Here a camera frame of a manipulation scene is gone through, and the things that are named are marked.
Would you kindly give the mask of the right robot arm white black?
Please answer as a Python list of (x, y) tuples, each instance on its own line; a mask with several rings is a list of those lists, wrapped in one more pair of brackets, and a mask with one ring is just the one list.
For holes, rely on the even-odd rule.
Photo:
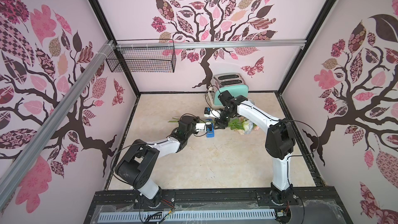
[(267, 114), (242, 95), (232, 96), (229, 91), (225, 91), (220, 93), (218, 99), (224, 109), (216, 119), (215, 127), (225, 129), (232, 118), (240, 115), (266, 133), (265, 149), (273, 158), (269, 198), (275, 205), (283, 205), (293, 195), (290, 184), (290, 160), (295, 145), (292, 124)]

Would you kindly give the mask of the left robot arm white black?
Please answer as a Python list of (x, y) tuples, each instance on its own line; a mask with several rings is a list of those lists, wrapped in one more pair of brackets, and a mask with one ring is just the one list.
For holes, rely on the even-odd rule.
[(157, 160), (180, 152), (192, 135), (205, 128), (206, 123), (199, 117), (184, 115), (165, 139), (153, 143), (135, 140), (116, 165), (115, 174), (142, 194), (149, 205), (157, 206), (162, 199), (162, 189), (150, 178)]

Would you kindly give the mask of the artificial flower bouquet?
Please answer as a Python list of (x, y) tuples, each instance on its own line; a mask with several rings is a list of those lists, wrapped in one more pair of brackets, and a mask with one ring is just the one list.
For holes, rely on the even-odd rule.
[(241, 135), (247, 135), (252, 131), (260, 129), (256, 124), (245, 117), (233, 118), (230, 120), (228, 128), (230, 128), (232, 131), (237, 131)]

